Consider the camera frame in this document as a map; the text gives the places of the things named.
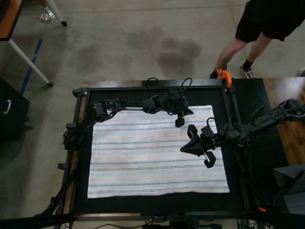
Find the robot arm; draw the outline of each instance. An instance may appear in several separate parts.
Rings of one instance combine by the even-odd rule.
[[[280,122],[304,121],[305,119],[305,106],[297,99],[286,100],[268,114],[259,116],[263,109],[264,107],[257,109],[242,125],[233,125],[230,118],[229,122],[223,125],[221,131],[216,134],[211,130],[208,121],[207,126],[201,129],[200,136],[197,135],[197,128],[194,125],[189,125],[187,134],[191,141],[180,151],[197,156],[204,155],[205,165],[211,168],[214,166],[216,158],[208,150],[228,143],[244,146],[251,142],[256,134]]]
[[[67,124],[67,131],[63,135],[63,143],[66,150],[79,147],[82,141],[84,129],[92,127],[95,123],[102,123],[113,118],[120,111],[143,111],[147,114],[155,114],[159,111],[166,111],[168,115],[178,115],[175,126],[184,125],[184,116],[192,115],[188,108],[188,101],[179,91],[171,89],[162,95],[154,95],[143,101],[128,101],[122,99],[102,100],[88,104],[88,115],[79,125]]]

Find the white table leg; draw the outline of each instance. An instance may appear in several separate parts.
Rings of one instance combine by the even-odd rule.
[[[50,6],[52,12],[54,13],[57,21],[59,21],[63,26],[67,26],[67,22],[63,20],[61,13],[59,12],[55,2],[53,0],[46,0],[47,4]]]
[[[52,87],[53,84],[41,73],[41,71],[33,64],[33,62],[24,54],[24,52],[16,45],[15,42],[13,42],[12,39],[10,39],[9,44],[15,50],[24,60],[28,65],[43,79],[44,82],[47,83],[49,87]]]

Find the black shorts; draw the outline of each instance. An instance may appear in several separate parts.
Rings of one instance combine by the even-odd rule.
[[[303,0],[251,0],[237,26],[235,38],[244,42],[266,37],[284,41],[305,18]]]

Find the towel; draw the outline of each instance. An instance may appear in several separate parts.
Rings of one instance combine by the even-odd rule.
[[[212,106],[192,106],[185,125],[175,127],[176,115],[121,111],[93,127],[88,198],[155,196],[174,192],[229,192],[221,148],[213,153],[214,167],[205,157],[180,152],[190,139],[188,125],[198,130],[213,117]],[[214,120],[209,121],[216,132]]]

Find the blue tape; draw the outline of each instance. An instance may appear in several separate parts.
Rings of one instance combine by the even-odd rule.
[[[33,62],[33,63],[35,63],[36,58],[37,58],[37,57],[35,56],[35,57],[32,59],[32,62]],[[25,92],[25,89],[26,89],[26,87],[27,87],[27,84],[28,84],[28,81],[29,81],[29,78],[30,78],[31,73],[32,73],[32,68],[29,67],[28,70],[27,70],[27,73],[26,73],[26,75],[25,75],[25,78],[24,78],[24,80],[23,80],[23,84],[22,84],[21,90],[20,90],[20,94],[21,94],[21,95],[23,95],[24,92]]]
[[[42,44],[42,39],[40,38],[40,39],[38,40],[38,43],[37,43],[37,46],[36,46],[34,55],[37,55],[37,54],[38,54],[38,52],[39,52],[39,50],[40,50],[40,47],[41,47],[41,44]],[[35,56],[35,57],[32,59],[33,64],[35,64],[36,58],[37,58],[37,56]],[[27,70],[27,73],[26,73],[26,75],[25,75],[25,78],[24,78],[24,80],[23,80],[21,89],[20,89],[20,94],[21,94],[21,95],[23,95],[24,92],[25,92],[25,89],[26,89],[26,87],[27,87],[27,85],[28,85],[28,82],[29,82],[29,78],[30,78],[30,76],[31,76],[31,73],[32,73],[32,68],[29,67],[28,70]]]
[[[37,46],[36,46],[34,55],[37,55],[37,54],[38,54],[39,49],[40,49],[40,47],[41,47],[41,44],[42,44],[42,39],[40,38],[39,41],[38,41],[38,44],[37,44]]]

